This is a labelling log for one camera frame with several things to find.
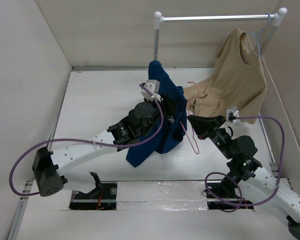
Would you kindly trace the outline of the blue t shirt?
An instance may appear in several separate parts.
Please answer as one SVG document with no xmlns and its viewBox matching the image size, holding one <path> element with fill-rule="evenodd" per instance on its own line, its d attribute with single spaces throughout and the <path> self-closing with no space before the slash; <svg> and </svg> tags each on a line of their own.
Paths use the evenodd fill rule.
<svg viewBox="0 0 300 240">
<path fill-rule="evenodd" d="M 187 100 L 184 90 L 176 86 L 162 64 L 153 60 L 148 65 L 148 78 L 159 81 L 159 95 L 164 113 L 163 125 L 158 134 L 148 142 L 128 149 L 126 160 L 133 166 L 141 165 L 153 152 L 166 154 L 182 142 L 187 129 Z"/>
</svg>

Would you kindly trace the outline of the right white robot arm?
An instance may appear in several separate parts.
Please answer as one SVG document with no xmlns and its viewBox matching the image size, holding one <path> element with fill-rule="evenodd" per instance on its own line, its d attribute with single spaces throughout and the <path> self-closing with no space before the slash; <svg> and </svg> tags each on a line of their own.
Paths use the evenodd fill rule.
<svg viewBox="0 0 300 240">
<path fill-rule="evenodd" d="M 217 199 L 220 204 L 231 206 L 233 211 L 241 208 L 263 206 L 266 211 L 280 220 L 289 233 L 300 240 L 300 194 L 281 184 L 282 166 L 273 176 L 255 158 L 257 148 L 248 135 L 233 138 L 223 126 L 227 121 L 242 120 L 238 113 L 227 117 L 187 117 L 200 140 L 209 138 L 228 160 L 228 174 L 221 182 L 206 186 L 206 196 Z"/>
</svg>

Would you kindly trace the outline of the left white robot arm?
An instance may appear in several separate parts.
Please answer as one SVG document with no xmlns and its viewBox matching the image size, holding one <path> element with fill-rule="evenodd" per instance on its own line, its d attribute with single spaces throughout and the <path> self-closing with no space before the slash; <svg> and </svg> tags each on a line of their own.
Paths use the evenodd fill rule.
<svg viewBox="0 0 300 240">
<path fill-rule="evenodd" d="M 55 151 L 38 148 L 32 164 L 39 195 L 51 196 L 62 189 L 79 191 L 90 198 L 101 194 L 101 181 L 94 170 L 83 180 L 74 175 L 78 166 L 107 154 L 127 149 L 126 160 L 139 166 L 153 152 L 165 154 L 185 135 L 187 101 L 182 94 L 146 95 L 126 117 L 92 139 L 73 139 L 74 145 Z"/>
</svg>

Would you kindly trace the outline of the beige t shirt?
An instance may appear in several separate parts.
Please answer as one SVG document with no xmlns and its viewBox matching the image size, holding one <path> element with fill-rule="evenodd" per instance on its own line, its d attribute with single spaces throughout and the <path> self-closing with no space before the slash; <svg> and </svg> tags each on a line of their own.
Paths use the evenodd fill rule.
<svg viewBox="0 0 300 240">
<path fill-rule="evenodd" d="M 231 107 L 237 107 L 243 117 L 258 115 L 267 84 L 248 35 L 235 28 L 216 57 L 210 77 L 184 88 L 189 109 L 200 117 L 225 116 Z"/>
</svg>

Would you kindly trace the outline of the white metal clothes rack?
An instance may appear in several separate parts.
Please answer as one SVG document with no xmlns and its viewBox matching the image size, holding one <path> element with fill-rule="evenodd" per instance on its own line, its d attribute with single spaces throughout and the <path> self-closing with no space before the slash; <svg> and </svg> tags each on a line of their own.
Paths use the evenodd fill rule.
<svg viewBox="0 0 300 240">
<path fill-rule="evenodd" d="M 259 57 L 262 57 L 267 49 L 271 39 L 273 38 L 277 28 L 280 26 L 284 17 L 288 13 L 288 9 L 281 7 L 275 13 L 265 14 L 248 14 L 248 15 L 212 15 L 212 16 L 179 16 L 165 17 L 160 11 L 153 14 L 153 57 L 158 59 L 159 37 L 161 25 L 164 23 L 195 23 L 195 22 L 234 22 L 234 21 L 266 21 L 266 25 L 258 34 L 250 32 L 256 40 L 256 50 Z"/>
</svg>

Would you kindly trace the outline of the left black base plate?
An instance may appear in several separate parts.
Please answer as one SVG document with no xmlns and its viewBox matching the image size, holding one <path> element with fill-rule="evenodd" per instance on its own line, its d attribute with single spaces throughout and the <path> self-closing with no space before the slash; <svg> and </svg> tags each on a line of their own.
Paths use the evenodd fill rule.
<svg viewBox="0 0 300 240">
<path fill-rule="evenodd" d="M 69 203 L 71 210 L 112 211 L 117 209 L 117 182 L 102 182 L 88 193 L 73 191 Z"/>
</svg>

